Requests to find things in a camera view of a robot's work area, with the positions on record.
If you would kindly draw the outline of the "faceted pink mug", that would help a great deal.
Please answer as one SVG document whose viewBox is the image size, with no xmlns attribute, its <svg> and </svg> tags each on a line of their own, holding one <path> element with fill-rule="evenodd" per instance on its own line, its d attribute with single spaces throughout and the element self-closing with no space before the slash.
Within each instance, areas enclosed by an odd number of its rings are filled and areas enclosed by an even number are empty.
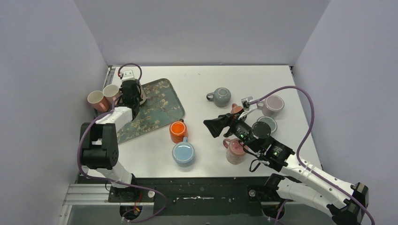
<svg viewBox="0 0 398 225">
<path fill-rule="evenodd" d="M 109 101 L 109 103 L 115 105 L 117 99 L 121 96 L 120 87 L 115 84 L 107 85 L 103 90 L 102 93 L 104 97 Z"/>
</svg>

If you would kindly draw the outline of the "salmon dotted mug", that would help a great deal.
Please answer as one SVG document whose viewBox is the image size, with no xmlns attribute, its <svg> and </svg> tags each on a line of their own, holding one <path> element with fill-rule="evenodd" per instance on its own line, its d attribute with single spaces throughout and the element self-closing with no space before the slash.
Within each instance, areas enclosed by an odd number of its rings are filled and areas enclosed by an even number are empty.
<svg viewBox="0 0 398 225">
<path fill-rule="evenodd" d="M 242 110 L 243 110 L 243 107 L 242 107 L 242 106 L 239 106 L 238 104 L 233 103 L 233 104 L 232 104 L 232 109 L 231 109 L 230 113 L 231 113 L 231 114 L 235 114 L 235 113 L 239 113 L 239 112 L 242 111 Z"/>
</svg>

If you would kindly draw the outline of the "smooth pink mug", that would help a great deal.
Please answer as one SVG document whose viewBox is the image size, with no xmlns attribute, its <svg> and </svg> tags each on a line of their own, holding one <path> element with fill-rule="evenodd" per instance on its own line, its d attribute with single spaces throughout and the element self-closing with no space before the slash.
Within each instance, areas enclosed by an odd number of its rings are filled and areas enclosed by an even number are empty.
<svg viewBox="0 0 398 225">
<path fill-rule="evenodd" d="M 92 91 L 87 96 L 87 102 L 91 104 L 94 109 L 101 113 L 107 112 L 110 108 L 108 100 L 100 90 Z"/>
</svg>

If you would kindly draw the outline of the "speckled dark pink mug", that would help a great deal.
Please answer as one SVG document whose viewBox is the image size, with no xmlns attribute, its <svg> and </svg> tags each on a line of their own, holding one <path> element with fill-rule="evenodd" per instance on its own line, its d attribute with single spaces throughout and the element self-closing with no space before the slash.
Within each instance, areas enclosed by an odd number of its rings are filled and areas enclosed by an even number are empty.
<svg viewBox="0 0 398 225">
<path fill-rule="evenodd" d="M 229 163 L 233 165 L 238 165 L 244 161 L 247 154 L 245 150 L 248 150 L 248 147 L 243 147 L 242 142 L 238 138 L 225 138 L 223 140 L 223 145 L 227 149 L 226 159 Z"/>
</svg>

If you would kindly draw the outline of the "orange mug black handle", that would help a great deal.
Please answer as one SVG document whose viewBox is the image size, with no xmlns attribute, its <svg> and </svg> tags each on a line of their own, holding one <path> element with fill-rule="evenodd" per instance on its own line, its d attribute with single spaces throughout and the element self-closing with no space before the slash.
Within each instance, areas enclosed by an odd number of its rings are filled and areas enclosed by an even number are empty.
<svg viewBox="0 0 398 225">
<path fill-rule="evenodd" d="M 188 129 L 183 119 L 174 121 L 169 126 L 169 133 L 172 142 L 179 143 L 188 137 Z"/>
</svg>

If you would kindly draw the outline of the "light blue ribbed mug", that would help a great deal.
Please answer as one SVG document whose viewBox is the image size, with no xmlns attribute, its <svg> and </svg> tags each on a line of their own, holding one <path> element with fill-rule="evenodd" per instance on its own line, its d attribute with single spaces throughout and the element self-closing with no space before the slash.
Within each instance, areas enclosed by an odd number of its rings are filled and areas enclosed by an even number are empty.
<svg viewBox="0 0 398 225">
<path fill-rule="evenodd" d="M 189 167 L 195 161 L 195 148 L 188 142 L 188 137 L 177 143 L 172 149 L 172 157 L 180 167 Z"/>
</svg>

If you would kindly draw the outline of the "cream floral mug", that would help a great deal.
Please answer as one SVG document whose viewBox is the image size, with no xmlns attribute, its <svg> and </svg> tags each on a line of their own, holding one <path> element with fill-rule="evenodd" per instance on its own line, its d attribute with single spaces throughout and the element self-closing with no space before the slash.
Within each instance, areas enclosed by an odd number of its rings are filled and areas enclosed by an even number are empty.
<svg viewBox="0 0 398 225">
<path fill-rule="evenodd" d="M 141 94 L 140 94 L 140 105 L 143 105 L 146 101 L 146 94 L 143 89 L 141 89 Z"/>
</svg>

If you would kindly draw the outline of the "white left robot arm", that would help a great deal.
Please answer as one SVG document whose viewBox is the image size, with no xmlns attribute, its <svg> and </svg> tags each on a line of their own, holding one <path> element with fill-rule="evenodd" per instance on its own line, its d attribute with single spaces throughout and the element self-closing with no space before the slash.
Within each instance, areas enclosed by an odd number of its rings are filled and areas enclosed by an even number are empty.
<svg viewBox="0 0 398 225">
<path fill-rule="evenodd" d="M 102 179 L 112 187 L 121 188 L 120 195 L 129 202 L 137 199 L 139 189 L 132 183 L 133 174 L 119 162 L 117 132 L 139 114 L 142 93 L 137 79 L 90 93 L 87 101 L 101 114 L 92 122 L 82 124 L 77 150 L 80 173 L 87 178 L 90 175 L 84 168 L 101 173 Z"/>
</svg>

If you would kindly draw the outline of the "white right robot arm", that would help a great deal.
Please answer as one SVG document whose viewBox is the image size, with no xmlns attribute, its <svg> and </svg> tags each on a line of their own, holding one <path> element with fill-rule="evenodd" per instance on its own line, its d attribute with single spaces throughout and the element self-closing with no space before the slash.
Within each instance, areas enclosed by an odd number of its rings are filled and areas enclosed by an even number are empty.
<svg viewBox="0 0 398 225">
<path fill-rule="evenodd" d="M 271 136 L 267 123 L 257 121 L 250 126 L 239 113 L 219 115 L 203 123 L 213 137 L 228 127 L 224 137 L 234 135 L 254 152 L 259 163 L 276 171 L 264 185 L 273 195 L 313 207 L 330 216 L 336 225 L 359 225 L 369 214 L 367 186 L 337 179 L 302 159 Z"/>
</svg>

